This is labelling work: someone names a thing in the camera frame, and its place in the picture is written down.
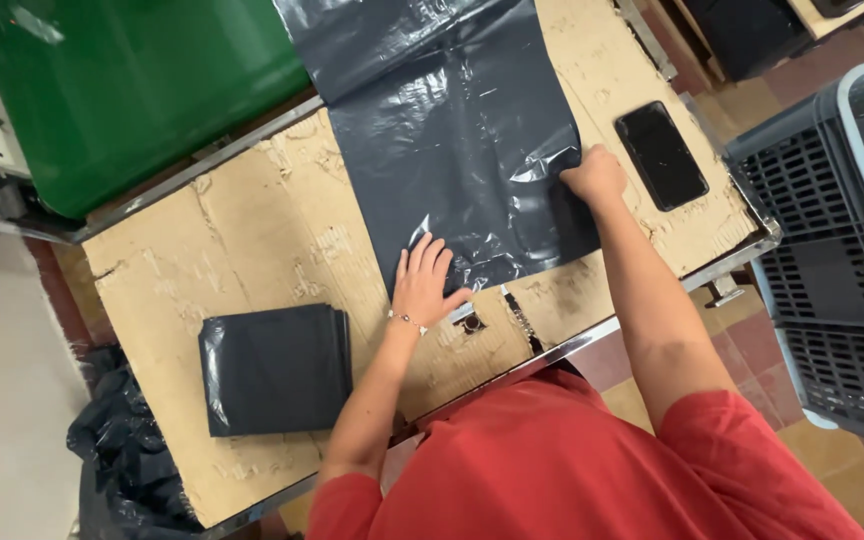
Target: person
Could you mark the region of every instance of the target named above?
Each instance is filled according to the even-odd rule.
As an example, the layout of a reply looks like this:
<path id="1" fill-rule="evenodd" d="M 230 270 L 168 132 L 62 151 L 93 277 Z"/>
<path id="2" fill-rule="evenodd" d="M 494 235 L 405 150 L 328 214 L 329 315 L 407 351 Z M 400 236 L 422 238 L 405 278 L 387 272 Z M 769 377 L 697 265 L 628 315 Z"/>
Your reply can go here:
<path id="1" fill-rule="evenodd" d="M 431 423 L 383 498 L 382 462 L 419 327 L 472 295 L 443 299 L 452 252 L 426 234 L 402 251 L 395 316 L 332 431 L 307 537 L 864 538 L 738 393 L 688 294 L 625 205 L 616 156 L 596 145 L 560 178 L 598 226 L 655 436 L 553 364 Z"/>

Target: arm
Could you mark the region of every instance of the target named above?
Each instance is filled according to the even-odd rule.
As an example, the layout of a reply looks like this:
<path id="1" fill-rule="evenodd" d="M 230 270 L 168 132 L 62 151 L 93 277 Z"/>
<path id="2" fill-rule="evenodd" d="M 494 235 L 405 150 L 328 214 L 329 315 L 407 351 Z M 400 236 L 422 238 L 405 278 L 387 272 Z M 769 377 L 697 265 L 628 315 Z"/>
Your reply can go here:
<path id="1" fill-rule="evenodd" d="M 631 374 L 654 428 L 682 397 L 738 392 L 686 290 L 625 205 L 626 174 L 616 156 L 597 144 L 561 178 L 595 217 Z"/>
<path id="2" fill-rule="evenodd" d="M 402 250 L 391 309 L 398 315 L 408 315 L 415 324 L 394 317 L 386 325 L 375 359 L 355 385 L 332 428 L 318 470 L 319 485 L 347 473 L 362 473 L 379 480 L 399 390 L 419 343 L 419 326 L 432 327 L 473 294 L 470 289 L 460 289 L 443 299 L 452 261 L 452 251 L 445 247 L 445 240 L 433 242 L 432 234 L 426 232 L 411 255 Z"/>

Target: green container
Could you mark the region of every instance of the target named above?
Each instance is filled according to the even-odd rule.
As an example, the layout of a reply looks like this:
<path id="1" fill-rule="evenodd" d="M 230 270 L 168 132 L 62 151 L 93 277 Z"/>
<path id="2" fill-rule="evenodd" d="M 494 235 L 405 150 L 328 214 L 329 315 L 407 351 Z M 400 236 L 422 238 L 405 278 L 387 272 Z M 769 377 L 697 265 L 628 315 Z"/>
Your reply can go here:
<path id="1" fill-rule="evenodd" d="M 0 94 L 82 218 L 309 85 L 272 0 L 0 0 Z"/>

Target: red shirt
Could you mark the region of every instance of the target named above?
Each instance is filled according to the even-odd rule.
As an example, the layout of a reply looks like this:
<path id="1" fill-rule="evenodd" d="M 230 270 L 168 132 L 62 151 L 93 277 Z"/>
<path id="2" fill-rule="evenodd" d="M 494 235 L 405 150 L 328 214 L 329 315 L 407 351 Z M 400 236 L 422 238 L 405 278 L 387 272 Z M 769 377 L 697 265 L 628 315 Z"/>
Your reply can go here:
<path id="1" fill-rule="evenodd" d="M 549 371 L 495 390 L 429 435 L 383 499 L 361 473 L 316 492 L 311 540 L 852 539 L 862 528 L 725 390 L 679 399 L 657 437 Z"/>

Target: bracelet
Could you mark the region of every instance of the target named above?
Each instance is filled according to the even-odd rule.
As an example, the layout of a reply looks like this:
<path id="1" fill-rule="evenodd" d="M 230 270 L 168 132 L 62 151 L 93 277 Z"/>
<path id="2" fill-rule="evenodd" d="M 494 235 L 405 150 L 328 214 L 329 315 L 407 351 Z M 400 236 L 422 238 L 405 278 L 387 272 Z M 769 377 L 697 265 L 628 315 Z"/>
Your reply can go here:
<path id="1" fill-rule="evenodd" d="M 405 321 L 407 323 L 414 324 L 418 328 L 418 335 L 419 336 L 425 336 L 426 332 L 429 331 L 429 328 L 413 321 L 412 319 L 409 318 L 408 315 L 400 315 L 399 313 L 396 313 L 396 312 L 392 311 L 391 309 L 389 309 L 389 317 L 388 318 L 391 319 L 393 317 L 398 317 L 399 319 L 402 319 L 403 321 Z"/>

